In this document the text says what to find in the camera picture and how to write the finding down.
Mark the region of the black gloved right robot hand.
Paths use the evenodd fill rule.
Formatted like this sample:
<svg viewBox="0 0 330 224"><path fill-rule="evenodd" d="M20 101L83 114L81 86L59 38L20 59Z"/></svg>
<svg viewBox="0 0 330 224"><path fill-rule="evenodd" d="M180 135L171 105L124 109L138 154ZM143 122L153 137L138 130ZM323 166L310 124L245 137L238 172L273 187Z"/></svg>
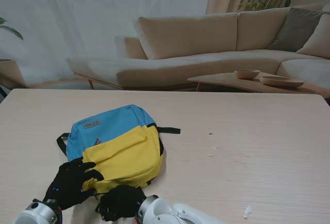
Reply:
<svg viewBox="0 0 330 224"><path fill-rule="evenodd" d="M100 198L95 211L101 215L103 221L132 218L145 199L146 195L140 187L118 185Z"/></svg>

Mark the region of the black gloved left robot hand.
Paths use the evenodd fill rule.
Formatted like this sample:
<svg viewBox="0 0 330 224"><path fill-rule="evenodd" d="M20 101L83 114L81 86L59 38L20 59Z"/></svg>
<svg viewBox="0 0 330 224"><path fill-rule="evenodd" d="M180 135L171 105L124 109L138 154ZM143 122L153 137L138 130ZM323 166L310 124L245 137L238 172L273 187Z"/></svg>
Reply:
<svg viewBox="0 0 330 224"><path fill-rule="evenodd" d="M43 201L55 200L61 210L83 203L95 192L95 189L83 190L83 184L90 179L104 179L103 175L94 169L95 166L94 162L84 163L82 158L62 164Z"/></svg>

